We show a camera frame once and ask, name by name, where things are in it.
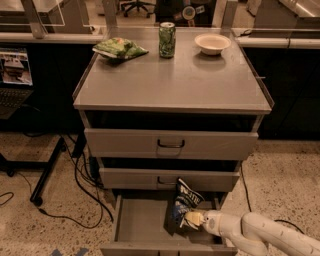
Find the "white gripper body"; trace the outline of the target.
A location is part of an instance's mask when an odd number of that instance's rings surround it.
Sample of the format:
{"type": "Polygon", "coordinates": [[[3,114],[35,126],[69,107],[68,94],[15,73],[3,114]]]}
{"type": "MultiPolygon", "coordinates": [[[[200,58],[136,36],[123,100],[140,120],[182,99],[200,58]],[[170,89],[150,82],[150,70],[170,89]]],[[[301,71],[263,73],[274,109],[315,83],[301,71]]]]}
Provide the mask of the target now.
{"type": "Polygon", "coordinates": [[[230,232],[230,216],[217,210],[209,210],[203,214],[203,228],[210,234],[226,236],[230,232]]]}

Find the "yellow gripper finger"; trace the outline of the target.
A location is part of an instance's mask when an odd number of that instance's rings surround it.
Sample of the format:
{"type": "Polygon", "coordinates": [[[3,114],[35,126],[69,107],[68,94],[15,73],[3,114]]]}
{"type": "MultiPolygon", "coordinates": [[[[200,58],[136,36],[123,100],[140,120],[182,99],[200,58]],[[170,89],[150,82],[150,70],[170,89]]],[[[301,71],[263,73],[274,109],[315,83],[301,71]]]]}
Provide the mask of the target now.
{"type": "Polygon", "coordinates": [[[184,215],[184,222],[192,228],[198,228],[204,223],[204,216],[202,212],[190,211],[184,215]]]}

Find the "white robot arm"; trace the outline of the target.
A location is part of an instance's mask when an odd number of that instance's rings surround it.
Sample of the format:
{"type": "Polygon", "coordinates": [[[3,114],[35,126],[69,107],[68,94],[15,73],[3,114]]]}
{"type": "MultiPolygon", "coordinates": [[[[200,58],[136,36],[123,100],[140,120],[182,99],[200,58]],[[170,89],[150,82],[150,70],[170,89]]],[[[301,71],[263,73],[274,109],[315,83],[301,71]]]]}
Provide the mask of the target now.
{"type": "Polygon", "coordinates": [[[192,210],[184,215],[183,224],[195,229],[202,226],[251,256],[267,256],[269,244],[288,256],[320,256],[318,240],[254,212],[239,217],[217,210],[192,210]]]}

